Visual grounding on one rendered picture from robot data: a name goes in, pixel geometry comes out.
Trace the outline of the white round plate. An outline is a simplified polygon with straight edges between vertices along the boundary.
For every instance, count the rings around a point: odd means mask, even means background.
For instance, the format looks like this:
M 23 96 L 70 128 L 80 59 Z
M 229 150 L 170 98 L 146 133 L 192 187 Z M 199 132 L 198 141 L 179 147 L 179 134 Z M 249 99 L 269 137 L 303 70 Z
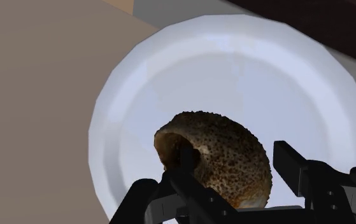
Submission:
M 356 166 L 356 82 L 335 56 L 279 22 L 204 15 L 137 44 L 96 100 L 89 167 L 107 217 L 134 181 L 161 178 L 155 132 L 200 110 L 242 124 L 268 155 L 284 140 L 341 172 Z

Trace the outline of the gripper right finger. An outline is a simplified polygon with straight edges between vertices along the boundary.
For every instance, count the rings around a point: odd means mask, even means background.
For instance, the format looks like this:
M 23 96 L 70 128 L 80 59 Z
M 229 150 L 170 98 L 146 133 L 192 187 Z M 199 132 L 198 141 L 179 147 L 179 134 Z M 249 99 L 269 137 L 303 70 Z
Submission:
M 339 172 L 305 159 L 285 141 L 274 142 L 273 167 L 295 196 L 305 198 L 315 224 L 356 224 L 356 167 Z

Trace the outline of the dark brown wooden furniture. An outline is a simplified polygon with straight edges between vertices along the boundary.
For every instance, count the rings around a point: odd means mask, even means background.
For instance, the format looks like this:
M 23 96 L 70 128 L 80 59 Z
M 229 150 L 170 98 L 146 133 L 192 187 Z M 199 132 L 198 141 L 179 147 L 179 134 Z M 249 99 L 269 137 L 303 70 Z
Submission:
M 356 59 L 356 0 L 226 0 Z

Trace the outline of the brown speckled bagel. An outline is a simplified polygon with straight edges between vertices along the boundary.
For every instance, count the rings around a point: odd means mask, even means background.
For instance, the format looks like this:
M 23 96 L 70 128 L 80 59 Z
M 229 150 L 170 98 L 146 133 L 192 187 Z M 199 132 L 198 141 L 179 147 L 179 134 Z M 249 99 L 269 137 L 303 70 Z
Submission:
M 270 161 L 244 126 L 217 113 L 184 111 L 154 135 L 165 169 L 180 166 L 180 149 L 193 147 L 194 177 L 236 209 L 265 207 L 271 194 Z

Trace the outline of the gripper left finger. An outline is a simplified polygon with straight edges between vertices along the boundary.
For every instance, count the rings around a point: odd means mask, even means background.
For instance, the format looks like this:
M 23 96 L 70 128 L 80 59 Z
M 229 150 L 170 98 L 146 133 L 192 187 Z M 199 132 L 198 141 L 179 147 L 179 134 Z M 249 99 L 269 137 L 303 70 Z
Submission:
M 238 224 L 238 212 L 192 175 L 194 149 L 179 149 L 180 166 L 165 171 L 162 181 L 135 181 L 109 224 L 161 224 L 186 217 L 189 224 Z

